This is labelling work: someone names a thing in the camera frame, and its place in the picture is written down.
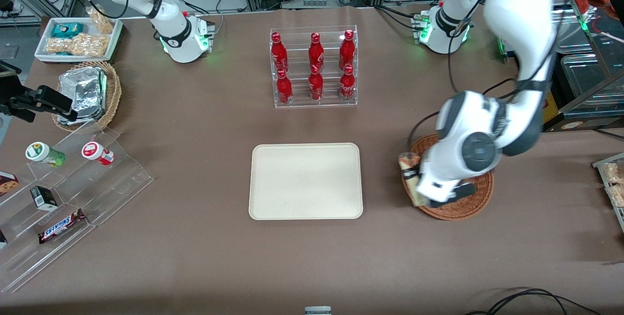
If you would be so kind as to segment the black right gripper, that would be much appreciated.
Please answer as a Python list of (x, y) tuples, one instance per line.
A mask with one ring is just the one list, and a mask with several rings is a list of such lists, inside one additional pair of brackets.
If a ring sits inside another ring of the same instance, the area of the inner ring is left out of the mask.
[(72, 109), (72, 99), (53, 90), (49, 86), (39, 86), (31, 90), (22, 85), (21, 70), (7, 62), (0, 62), (0, 108), (9, 117), (16, 117), (25, 122), (34, 122), (36, 103), (50, 108), (51, 114), (64, 118), (65, 122), (76, 121), (78, 114)]

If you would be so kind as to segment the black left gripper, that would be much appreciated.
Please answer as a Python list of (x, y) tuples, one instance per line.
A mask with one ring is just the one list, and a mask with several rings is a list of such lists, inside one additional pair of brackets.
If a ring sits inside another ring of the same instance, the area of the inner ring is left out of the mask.
[(424, 188), (426, 180), (423, 178), (423, 173), (417, 170), (403, 170), (403, 179), (405, 181), (412, 178), (417, 178), (417, 183), (415, 184), (415, 206), (428, 206), (430, 198), (426, 195), (426, 190)]

